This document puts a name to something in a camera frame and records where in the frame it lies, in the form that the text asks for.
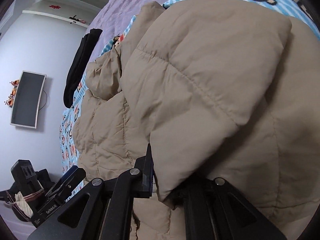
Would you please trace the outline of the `gloved left hand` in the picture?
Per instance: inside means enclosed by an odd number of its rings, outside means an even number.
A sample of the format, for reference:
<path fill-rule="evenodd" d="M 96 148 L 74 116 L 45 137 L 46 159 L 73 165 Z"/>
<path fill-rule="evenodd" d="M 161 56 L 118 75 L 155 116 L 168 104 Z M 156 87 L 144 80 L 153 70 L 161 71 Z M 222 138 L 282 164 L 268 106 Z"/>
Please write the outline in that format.
<path fill-rule="evenodd" d="M 32 209 L 30 208 L 28 203 L 25 201 L 21 192 L 18 192 L 18 194 L 15 194 L 14 197 L 15 197 L 14 201 L 11 205 L 13 211 L 16 212 L 16 215 L 19 218 L 29 221 L 33 216 Z"/>

